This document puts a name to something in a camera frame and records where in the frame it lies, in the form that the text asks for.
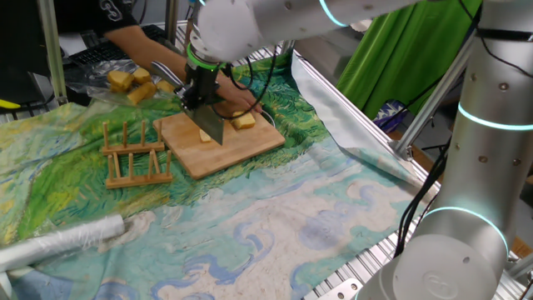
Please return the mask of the bare person hand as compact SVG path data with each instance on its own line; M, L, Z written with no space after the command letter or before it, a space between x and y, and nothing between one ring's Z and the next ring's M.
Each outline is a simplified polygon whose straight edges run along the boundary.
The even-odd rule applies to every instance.
M221 73L217 76L217 83L220 87L216 94L222 101L215 108L223 116L231 117L235 112L245 112L256 102L250 91L237 88L229 77Z

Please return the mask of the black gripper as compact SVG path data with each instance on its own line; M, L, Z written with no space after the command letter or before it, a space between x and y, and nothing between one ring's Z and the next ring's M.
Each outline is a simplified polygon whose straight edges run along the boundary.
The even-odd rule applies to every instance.
M193 112L202 106L214 104L217 71L205 68L187 69L187 88L182 94L182 107Z

